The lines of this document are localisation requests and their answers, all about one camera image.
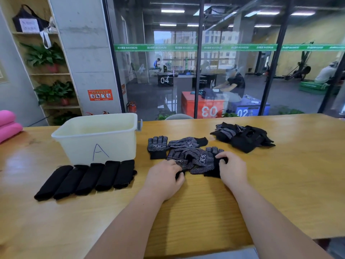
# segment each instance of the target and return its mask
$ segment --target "black bag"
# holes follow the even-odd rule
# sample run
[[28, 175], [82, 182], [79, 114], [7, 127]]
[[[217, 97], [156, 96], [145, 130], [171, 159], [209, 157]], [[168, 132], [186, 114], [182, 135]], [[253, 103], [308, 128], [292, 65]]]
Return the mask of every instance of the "black bag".
[[[27, 12], [24, 9], [24, 6], [26, 6], [31, 13]], [[20, 21], [19, 19], [36, 19], [37, 23], [38, 23], [38, 28], [40, 29], [40, 31], [42, 31], [44, 28], [47, 28], [49, 26], [49, 22], [38, 17], [37, 14], [26, 4], [22, 4], [21, 8], [19, 10], [19, 12], [17, 13], [17, 15], [15, 17], [12, 18], [13, 23], [15, 24], [15, 30], [17, 32], [23, 32], [21, 26], [20, 26]]]

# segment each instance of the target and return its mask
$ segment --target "fire extinguisher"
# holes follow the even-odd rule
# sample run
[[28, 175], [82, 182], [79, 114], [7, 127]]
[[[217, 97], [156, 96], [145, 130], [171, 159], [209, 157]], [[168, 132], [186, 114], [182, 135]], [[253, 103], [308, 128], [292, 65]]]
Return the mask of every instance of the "fire extinguisher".
[[136, 113], [137, 112], [137, 106], [135, 105], [134, 101], [131, 101], [127, 104], [128, 112], [130, 113]]

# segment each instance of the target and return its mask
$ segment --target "pink rolled fabric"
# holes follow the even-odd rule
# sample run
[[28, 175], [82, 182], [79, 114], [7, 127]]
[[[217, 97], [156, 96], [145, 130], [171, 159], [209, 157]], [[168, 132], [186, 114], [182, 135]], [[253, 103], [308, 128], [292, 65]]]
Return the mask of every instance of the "pink rolled fabric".
[[9, 124], [0, 126], [0, 143], [12, 137], [13, 135], [16, 135], [21, 130], [23, 130], [23, 126], [17, 122], [11, 122]]
[[0, 111], [0, 126], [9, 124], [15, 121], [15, 113], [8, 110]]

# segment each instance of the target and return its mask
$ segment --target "hand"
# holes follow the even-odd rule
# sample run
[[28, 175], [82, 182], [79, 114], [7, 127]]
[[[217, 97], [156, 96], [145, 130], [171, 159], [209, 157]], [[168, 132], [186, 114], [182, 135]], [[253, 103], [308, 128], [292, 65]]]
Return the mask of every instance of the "hand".
[[219, 162], [220, 177], [223, 183], [233, 191], [236, 187], [241, 187], [248, 182], [247, 165], [240, 157], [232, 152], [221, 152], [216, 158], [227, 157], [228, 163], [224, 160]]
[[175, 160], [164, 160], [157, 165], [152, 166], [147, 174], [144, 188], [162, 198], [162, 201], [170, 199], [182, 186], [185, 176], [180, 173], [178, 179], [175, 179], [177, 172], [182, 168], [178, 166]]

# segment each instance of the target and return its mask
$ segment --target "plant pot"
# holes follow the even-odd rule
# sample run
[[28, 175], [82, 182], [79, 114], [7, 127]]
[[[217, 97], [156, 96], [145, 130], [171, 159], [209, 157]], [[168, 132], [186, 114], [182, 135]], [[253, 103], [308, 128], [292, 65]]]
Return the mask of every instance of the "plant pot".
[[70, 102], [69, 102], [68, 98], [61, 98], [60, 102], [61, 102], [62, 106], [69, 106], [70, 105]]
[[53, 65], [46, 65], [45, 67], [51, 74], [57, 74], [59, 72], [59, 68], [56, 63]]

